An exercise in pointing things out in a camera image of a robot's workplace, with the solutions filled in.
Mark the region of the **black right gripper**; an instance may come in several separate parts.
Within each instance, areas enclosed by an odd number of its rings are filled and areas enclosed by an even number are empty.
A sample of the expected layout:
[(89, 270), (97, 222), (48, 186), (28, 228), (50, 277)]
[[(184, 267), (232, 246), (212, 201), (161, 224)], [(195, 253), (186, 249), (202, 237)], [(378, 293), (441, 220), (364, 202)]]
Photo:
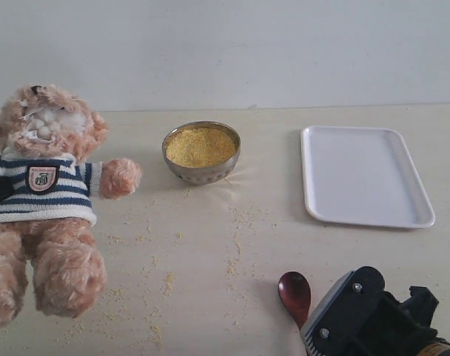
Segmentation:
[(387, 292), (357, 335), (353, 355), (422, 355), (424, 348), (440, 343), (431, 327), (438, 299), (426, 287), (412, 286), (410, 297), (400, 302)]

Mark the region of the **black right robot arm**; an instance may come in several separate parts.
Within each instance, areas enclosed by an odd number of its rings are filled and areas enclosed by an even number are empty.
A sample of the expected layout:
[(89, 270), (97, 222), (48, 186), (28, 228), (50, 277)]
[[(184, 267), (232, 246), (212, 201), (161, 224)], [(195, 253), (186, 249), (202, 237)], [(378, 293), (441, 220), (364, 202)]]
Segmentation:
[(431, 327), (439, 300), (426, 287), (412, 286), (400, 302), (383, 292), (376, 309), (346, 350), (347, 355), (450, 355), (450, 342)]

